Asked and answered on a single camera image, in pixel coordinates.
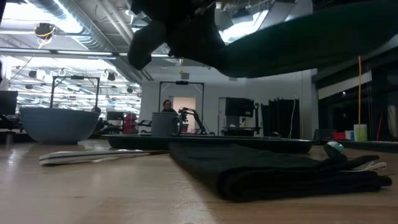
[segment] doorway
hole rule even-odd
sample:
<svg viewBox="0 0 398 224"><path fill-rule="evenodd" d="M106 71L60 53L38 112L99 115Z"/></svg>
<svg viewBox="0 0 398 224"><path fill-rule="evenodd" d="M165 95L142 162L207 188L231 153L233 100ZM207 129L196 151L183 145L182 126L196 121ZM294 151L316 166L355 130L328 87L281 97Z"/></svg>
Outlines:
<svg viewBox="0 0 398 224"><path fill-rule="evenodd" d="M170 101L173 103L173 109L178 112L178 109L182 107L196 109L197 99L195 97L179 97L179 96L171 96ZM188 116L188 121L184 122L184 124L188 125L188 132L191 132L192 129L196 128L195 118L193 116Z"/></svg>

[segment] red container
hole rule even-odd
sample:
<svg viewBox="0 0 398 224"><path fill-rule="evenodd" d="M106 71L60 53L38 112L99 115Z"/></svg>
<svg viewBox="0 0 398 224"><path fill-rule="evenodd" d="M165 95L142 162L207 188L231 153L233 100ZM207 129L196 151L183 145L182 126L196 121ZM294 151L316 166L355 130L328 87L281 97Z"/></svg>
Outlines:
<svg viewBox="0 0 398 224"><path fill-rule="evenodd" d="M335 140L345 140L346 133L333 133L333 139Z"/></svg>

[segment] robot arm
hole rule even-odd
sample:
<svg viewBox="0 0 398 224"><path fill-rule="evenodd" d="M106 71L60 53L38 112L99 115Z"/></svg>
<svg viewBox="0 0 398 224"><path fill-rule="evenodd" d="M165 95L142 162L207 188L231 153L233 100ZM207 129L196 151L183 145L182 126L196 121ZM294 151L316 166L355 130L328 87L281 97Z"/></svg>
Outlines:
<svg viewBox="0 0 398 224"><path fill-rule="evenodd" d="M195 111L194 109L191 109L191 108L183 107L178 110L178 113L182 117L183 121L188 121L188 119L187 119L188 114L192 115L195 118L195 121L197 122L197 124L199 125L200 134L207 134L206 128L203 125L202 121L200 120L199 114L197 113L197 111Z"/></svg>

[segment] wooden table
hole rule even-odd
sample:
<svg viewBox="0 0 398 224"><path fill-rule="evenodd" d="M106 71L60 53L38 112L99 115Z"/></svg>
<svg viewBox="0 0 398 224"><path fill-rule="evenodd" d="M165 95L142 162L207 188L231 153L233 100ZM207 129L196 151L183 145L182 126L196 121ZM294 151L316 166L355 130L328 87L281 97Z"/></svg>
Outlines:
<svg viewBox="0 0 398 224"><path fill-rule="evenodd" d="M219 199L181 170L168 155L39 166L55 151L109 149L106 141L78 146L0 146L1 224L119 223L397 223L398 177L379 193L296 198L255 203ZM398 171L398 154L346 150L350 158L378 154ZM323 159L322 149L310 152Z"/></svg>

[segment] black tray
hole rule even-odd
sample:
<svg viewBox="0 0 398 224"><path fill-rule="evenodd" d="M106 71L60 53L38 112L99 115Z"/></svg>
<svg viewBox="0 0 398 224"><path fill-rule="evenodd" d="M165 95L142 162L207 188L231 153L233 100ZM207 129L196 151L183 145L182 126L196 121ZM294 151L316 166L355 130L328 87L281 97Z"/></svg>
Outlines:
<svg viewBox="0 0 398 224"><path fill-rule="evenodd" d="M200 144L226 144L235 143L253 149L264 149L281 153L307 153L317 141L283 139L270 137L244 137L244 136L201 136L181 135L179 137L163 138L152 137L150 134L108 134L104 135L109 144L116 149L169 149L170 142L200 143Z"/></svg>

